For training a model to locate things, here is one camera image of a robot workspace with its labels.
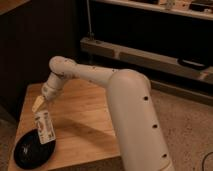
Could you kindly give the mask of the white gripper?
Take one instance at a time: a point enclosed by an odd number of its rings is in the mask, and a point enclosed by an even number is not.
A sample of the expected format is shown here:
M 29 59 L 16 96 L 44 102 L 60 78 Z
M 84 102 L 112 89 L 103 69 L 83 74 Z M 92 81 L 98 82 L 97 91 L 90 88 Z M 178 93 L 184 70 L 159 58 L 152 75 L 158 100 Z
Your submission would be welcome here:
M 43 110 L 49 110 L 49 102 L 57 97 L 59 92 L 62 90 L 64 80 L 58 75 L 51 73 L 47 81 L 42 86 L 42 95 L 39 95 L 32 106 L 32 111 L 37 112 L 43 105 Z

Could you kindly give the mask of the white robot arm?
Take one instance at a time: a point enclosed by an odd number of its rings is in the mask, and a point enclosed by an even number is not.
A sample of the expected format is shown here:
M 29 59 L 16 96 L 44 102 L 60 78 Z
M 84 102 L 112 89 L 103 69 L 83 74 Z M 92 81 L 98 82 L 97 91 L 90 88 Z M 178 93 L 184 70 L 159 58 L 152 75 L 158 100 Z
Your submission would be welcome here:
M 74 77 L 102 86 L 125 171 L 175 171 L 145 75 L 131 69 L 78 64 L 62 56 L 53 57 L 49 67 L 51 74 L 33 104 L 34 112 L 55 99 Z

